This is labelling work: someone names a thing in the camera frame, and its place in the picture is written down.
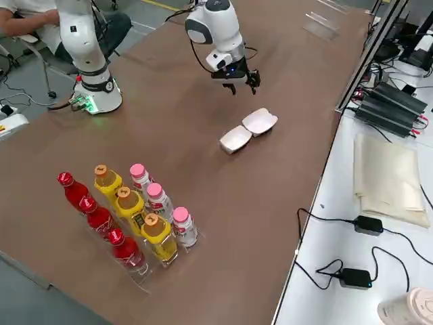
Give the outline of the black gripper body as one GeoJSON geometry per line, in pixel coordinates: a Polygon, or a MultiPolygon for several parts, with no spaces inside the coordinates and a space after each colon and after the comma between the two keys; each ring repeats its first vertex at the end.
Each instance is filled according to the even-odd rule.
{"type": "Polygon", "coordinates": [[[248,65],[246,59],[233,62],[216,72],[212,72],[211,78],[223,84],[245,84],[248,79],[248,65]]]}

